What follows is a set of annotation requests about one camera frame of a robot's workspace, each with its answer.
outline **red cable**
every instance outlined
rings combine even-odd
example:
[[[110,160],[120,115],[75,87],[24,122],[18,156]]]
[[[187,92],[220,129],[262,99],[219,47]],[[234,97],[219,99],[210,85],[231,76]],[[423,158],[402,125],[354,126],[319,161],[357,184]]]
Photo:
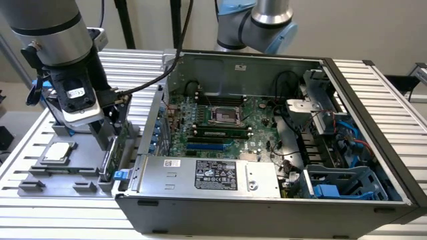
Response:
[[[366,146],[366,148],[367,148],[367,150],[369,150],[369,154],[371,155],[371,157],[374,156],[374,152],[373,152],[373,149],[371,149],[371,147],[370,147],[370,144],[367,143],[367,142],[365,142],[365,141],[362,141],[362,140],[354,140],[354,142],[355,143],[359,143],[359,144],[363,144],[365,146]]]

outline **motherboard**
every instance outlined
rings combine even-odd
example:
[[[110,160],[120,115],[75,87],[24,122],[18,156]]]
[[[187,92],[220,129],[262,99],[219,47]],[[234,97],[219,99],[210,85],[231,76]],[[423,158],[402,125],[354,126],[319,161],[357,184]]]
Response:
[[[167,106],[171,157],[275,161],[279,133],[272,99],[172,95]]]

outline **black pole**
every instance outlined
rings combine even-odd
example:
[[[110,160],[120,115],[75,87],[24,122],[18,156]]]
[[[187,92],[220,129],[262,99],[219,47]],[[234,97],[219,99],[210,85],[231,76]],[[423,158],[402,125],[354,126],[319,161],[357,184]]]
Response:
[[[179,48],[182,38],[182,0],[170,0],[174,48]]]
[[[114,0],[114,3],[119,12],[126,47],[136,49],[127,0]]]

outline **sticker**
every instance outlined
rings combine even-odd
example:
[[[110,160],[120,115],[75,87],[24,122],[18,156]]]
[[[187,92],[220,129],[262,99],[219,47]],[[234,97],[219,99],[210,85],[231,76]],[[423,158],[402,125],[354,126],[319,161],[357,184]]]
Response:
[[[194,186],[196,189],[236,191],[236,162],[196,160]]]
[[[67,97],[70,99],[79,98],[86,95],[86,89],[83,87],[67,91]]]
[[[175,167],[179,168],[182,166],[182,160],[164,160],[163,167]]]
[[[226,136],[226,133],[224,132],[212,132],[212,131],[206,131],[203,133],[204,135],[214,135],[214,136]]]
[[[236,70],[236,71],[246,71],[246,70],[247,70],[247,65],[239,65],[239,64],[236,64],[236,65],[234,66],[234,70]]]

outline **blue latch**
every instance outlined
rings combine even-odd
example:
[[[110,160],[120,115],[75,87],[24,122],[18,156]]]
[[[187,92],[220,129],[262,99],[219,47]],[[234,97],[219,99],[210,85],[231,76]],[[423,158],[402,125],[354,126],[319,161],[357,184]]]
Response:
[[[156,151],[156,146],[154,144],[150,144],[150,147],[148,147],[148,153],[150,154],[154,154]]]
[[[152,136],[152,137],[151,137],[151,144],[158,143],[158,141],[159,141],[159,137]]]
[[[112,179],[116,181],[127,180],[128,179],[128,172],[127,171],[115,171]]]
[[[159,113],[163,114],[164,112],[166,112],[166,107],[164,107],[164,106],[160,106],[160,107],[159,107]]]
[[[160,129],[159,129],[159,128],[155,128],[154,131],[152,131],[152,134],[154,134],[154,135],[159,135],[159,134],[160,134]]]
[[[154,127],[155,127],[155,128],[159,128],[159,127],[160,127],[160,124],[162,124],[160,121],[156,120],[155,123],[154,123]]]
[[[314,195],[319,199],[374,200],[374,192],[362,195],[341,195],[337,185],[319,184],[314,187]]]

